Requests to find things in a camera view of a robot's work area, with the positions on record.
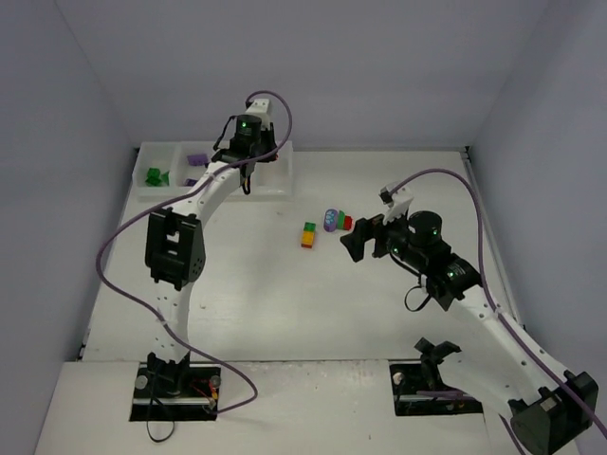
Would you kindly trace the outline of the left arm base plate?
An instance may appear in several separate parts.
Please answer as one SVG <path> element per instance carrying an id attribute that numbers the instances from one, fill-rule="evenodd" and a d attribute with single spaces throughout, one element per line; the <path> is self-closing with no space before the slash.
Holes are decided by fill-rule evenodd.
<path id="1" fill-rule="evenodd" d="M 221 369 L 192 365 L 177 383 L 142 363 L 134 383 L 130 422 L 203 422 L 216 419 Z"/>

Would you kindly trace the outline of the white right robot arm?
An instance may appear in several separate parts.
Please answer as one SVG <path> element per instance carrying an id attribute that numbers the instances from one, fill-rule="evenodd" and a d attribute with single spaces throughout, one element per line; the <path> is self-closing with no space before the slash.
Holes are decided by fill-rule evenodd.
<path id="1" fill-rule="evenodd" d="M 507 419 L 528 452 L 558 452 L 592 425 L 597 382 L 566 368 L 491 301 L 481 274 L 451 250 L 441 228 L 441 217 L 431 211 L 391 221 L 379 214 L 357 220 L 340 241 L 355 262 L 374 241 L 374 257 L 389 255 L 410 268 L 427 298 L 460 321 L 456 336 L 417 341 L 431 374 Z"/>

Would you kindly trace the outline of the purple flower lego piece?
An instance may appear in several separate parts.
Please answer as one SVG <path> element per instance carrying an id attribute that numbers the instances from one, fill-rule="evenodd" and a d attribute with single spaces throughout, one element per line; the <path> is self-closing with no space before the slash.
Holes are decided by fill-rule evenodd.
<path id="1" fill-rule="evenodd" d="M 338 227 L 339 212 L 336 209 L 328 209 L 323 217 L 323 229 L 326 232 L 333 232 Z"/>

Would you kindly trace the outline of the green yellow red lego stack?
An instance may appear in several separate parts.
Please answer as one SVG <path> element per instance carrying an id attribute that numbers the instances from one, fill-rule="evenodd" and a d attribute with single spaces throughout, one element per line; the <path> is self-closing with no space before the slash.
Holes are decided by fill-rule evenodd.
<path id="1" fill-rule="evenodd" d="M 303 231 L 300 239 L 300 246 L 302 248 L 311 249 L 314 245 L 316 235 L 316 224 L 313 222 L 305 222 L 303 225 Z"/>

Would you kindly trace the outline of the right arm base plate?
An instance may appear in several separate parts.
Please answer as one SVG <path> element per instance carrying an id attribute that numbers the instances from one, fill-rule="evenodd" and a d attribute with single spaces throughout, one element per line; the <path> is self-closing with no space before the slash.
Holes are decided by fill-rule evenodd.
<path id="1" fill-rule="evenodd" d="M 397 417 L 445 417 L 482 414 L 480 402 L 461 391 L 428 379 L 420 362 L 389 364 Z"/>

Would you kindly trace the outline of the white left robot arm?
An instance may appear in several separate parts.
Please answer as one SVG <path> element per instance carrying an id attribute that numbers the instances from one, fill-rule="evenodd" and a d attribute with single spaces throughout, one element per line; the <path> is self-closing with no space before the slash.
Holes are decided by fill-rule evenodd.
<path id="1" fill-rule="evenodd" d="M 179 385 L 189 370 L 190 350 L 170 334 L 188 340 L 188 320 L 193 284 L 206 262 L 203 229 L 212 214 L 235 191 L 249 194 L 255 164 L 233 168 L 241 160 L 265 155 L 276 147 L 270 114 L 250 106 L 235 118 L 229 146 L 213 146 L 212 162 L 187 198 L 149 215 L 144 260 L 156 289 L 156 310 L 162 316 L 147 369 Z"/>

